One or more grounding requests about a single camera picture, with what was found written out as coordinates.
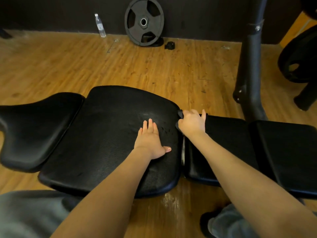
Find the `black shoe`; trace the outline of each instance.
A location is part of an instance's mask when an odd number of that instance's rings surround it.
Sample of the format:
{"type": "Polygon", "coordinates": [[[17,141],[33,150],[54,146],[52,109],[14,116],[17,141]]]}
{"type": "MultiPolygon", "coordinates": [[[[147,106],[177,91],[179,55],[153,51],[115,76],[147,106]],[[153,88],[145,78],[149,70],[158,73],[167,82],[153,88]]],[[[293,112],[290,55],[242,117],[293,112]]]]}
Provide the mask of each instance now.
{"type": "Polygon", "coordinates": [[[215,236],[213,236],[209,230],[208,230],[208,221],[211,218],[216,217],[217,215],[219,215],[219,213],[221,212],[221,210],[215,210],[213,212],[207,212],[202,214],[202,216],[200,217],[200,230],[201,232],[204,234],[205,237],[207,238],[216,238],[215,236]]]}

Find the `wooden floor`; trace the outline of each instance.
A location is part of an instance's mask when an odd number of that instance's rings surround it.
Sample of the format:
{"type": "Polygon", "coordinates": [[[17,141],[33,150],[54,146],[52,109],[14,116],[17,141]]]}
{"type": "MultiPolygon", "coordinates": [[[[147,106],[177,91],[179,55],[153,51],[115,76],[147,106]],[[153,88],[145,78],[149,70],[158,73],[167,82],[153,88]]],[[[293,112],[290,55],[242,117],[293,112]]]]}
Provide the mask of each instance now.
{"type": "MultiPolygon", "coordinates": [[[[175,42],[171,51],[138,47],[126,36],[11,33],[14,39],[0,39],[0,105],[35,102],[58,92],[87,96],[94,86],[124,85],[170,99],[181,109],[204,108],[212,115],[243,118],[232,99],[240,43],[168,39],[175,42]]],[[[262,48],[262,101],[267,116],[317,126],[316,104],[303,112],[293,103],[305,84],[283,78],[277,67],[280,52],[280,46],[262,48]]],[[[24,189],[47,188],[37,181],[37,174],[0,166],[0,194],[24,189]]],[[[125,237],[203,237],[200,215],[228,202],[221,188],[181,178],[164,196],[135,200],[125,237]]],[[[317,209],[315,201],[306,202],[317,209]]]]}

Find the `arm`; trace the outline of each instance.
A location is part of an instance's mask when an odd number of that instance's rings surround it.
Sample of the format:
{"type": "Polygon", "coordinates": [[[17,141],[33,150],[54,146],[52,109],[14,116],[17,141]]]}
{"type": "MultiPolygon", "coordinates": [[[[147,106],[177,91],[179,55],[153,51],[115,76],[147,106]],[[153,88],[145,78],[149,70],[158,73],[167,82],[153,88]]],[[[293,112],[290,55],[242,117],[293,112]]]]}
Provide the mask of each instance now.
{"type": "Polygon", "coordinates": [[[133,198],[152,159],[171,151],[162,147],[159,131],[144,121],[129,156],[94,188],[60,224],[51,238],[124,237],[133,198]]]}
{"type": "Polygon", "coordinates": [[[214,142],[205,133],[206,113],[184,111],[180,130],[207,159],[237,210],[262,238],[315,237],[317,218],[274,181],[214,142]]]}

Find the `leather upholstery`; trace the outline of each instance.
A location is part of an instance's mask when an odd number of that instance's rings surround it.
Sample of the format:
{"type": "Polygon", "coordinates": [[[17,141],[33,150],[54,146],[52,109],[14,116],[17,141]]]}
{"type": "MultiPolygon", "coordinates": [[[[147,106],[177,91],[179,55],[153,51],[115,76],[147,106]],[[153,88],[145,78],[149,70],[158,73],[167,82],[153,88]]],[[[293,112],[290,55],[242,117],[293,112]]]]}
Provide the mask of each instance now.
{"type": "MultiPolygon", "coordinates": [[[[244,120],[208,115],[205,129],[215,142],[253,168],[258,169],[248,126],[244,120]]],[[[187,138],[185,138],[184,174],[192,181],[220,186],[207,160],[187,138]]]]}
{"type": "Polygon", "coordinates": [[[172,151],[151,161],[135,197],[168,192],[180,177],[183,138],[175,128],[178,110],[173,102],[140,89],[93,88],[39,180],[69,194],[86,195],[128,156],[143,121],[152,118],[162,145],[172,151]]]}
{"type": "Polygon", "coordinates": [[[79,94],[58,93],[36,103],[0,106],[0,130],[5,136],[1,163],[18,171],[39,171],[83,100],[79,94]]]}
{"type": "Polygon", "coordinates": [[[263,173],[298,198],[317,198],[317,131],[302,124],[249,125],[263,173]]]}

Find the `hand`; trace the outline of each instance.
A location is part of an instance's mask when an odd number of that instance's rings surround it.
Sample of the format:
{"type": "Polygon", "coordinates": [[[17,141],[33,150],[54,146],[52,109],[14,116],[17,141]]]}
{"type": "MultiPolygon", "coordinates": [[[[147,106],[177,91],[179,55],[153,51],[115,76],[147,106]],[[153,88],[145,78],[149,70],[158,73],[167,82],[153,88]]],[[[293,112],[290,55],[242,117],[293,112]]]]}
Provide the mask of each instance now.
{"type": "Polygon", "coordinates": [[[204,109],[201,117],[195,109],[191,111],[184,110],[183,114],[184,119],[178,121],[178,127],[186,137],[197,132],[205,132],[206,112],[204,109]]]}
{"type": "Polygon", "coordinates": [[[171,147],[162,147],[159,139],[159,130],[156,123],[149,119],[149,127],[146,120],[143,122],[143,128],[140,128],[134,149],[143,149],[149,152],[151,160],[163,156],[172,150],[171,147]]]}

